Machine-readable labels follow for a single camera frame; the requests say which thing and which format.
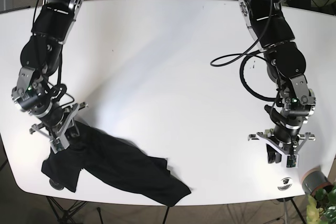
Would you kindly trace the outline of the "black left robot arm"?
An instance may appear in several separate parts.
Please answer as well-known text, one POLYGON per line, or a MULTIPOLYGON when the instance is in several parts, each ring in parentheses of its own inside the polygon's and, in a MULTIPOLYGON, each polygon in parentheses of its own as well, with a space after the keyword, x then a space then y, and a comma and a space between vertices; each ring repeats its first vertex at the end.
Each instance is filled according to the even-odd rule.
POLYGON ((267 148, 268 163, 281 163, 284 167, 298 166, 299 150, 311 133, 300 130, 314 114, 316 97, 309 89, 305 77, 306 60, 295 43, 295 36, 286 22, 283 0, 238 0, 240 11, 246 22, 254 46, 240 54, 231 54, 231 62, 241 60, 240 72, 244 72, 247 61, 260 58, 267 64, 270 79, 277 86, 274 98, 252 91, 251 94, 266 102, 265 111, 274 123, 274 128, 251 134, 250 140, 261 140, 267 148))

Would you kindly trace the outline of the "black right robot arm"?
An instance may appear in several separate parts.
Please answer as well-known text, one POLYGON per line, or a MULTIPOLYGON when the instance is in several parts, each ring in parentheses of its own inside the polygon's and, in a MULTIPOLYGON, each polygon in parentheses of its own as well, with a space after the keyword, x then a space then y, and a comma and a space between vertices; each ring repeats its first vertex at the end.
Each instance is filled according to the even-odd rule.
POLYGON ((38 132, 49 139, 58 153, 67 149, 69 140, 79 136, 75 116, 87 104, 65 104, 67 94, 61 81, 62 49, 77 19, 84 0, 43 0, 40 13, 33 16, 31 37, 20 54, 21 69, 12 100, 19 110, 40 120, 29 132, 38 132))

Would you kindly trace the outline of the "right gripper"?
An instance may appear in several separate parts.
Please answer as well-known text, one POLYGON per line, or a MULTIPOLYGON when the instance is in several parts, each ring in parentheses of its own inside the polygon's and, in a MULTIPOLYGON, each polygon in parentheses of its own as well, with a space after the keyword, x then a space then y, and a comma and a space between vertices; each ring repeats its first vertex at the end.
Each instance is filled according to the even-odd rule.
POLYGON ((47 137, 55 154, 69 147, 69 138, 79 137, 75 116, 78 111, 88 107, 86 102, 82 102, 62 108, 59 101, 66 94, 67 87, 61 83, 61 76, 61 72, 58 72, 57 83, 53 85, 46 75, 39 72, 20 72, 17 84, 12 89, 12 101, 18 109, 41 121, 40 124, 33 124, 29 133, 38 132, 47 137))

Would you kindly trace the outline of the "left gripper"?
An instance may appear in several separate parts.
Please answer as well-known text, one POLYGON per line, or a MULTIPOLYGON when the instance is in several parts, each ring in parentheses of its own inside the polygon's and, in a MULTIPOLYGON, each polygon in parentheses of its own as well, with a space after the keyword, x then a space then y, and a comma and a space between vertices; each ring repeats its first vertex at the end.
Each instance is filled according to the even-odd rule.
POLYGON ((266 97, 265 111, 275 124, 273 129, 249 134, 248 141, 259 140, 266 145, 268 164, 279 164, 285 154, 285 168, 297 168, 300 152, 307 141, 315 141, 314 134, 300 134, 308 117, 314 114, 316 97, 312 90, 302 99, 296 98, 293 91, 278 90, 275 98, 266 97))

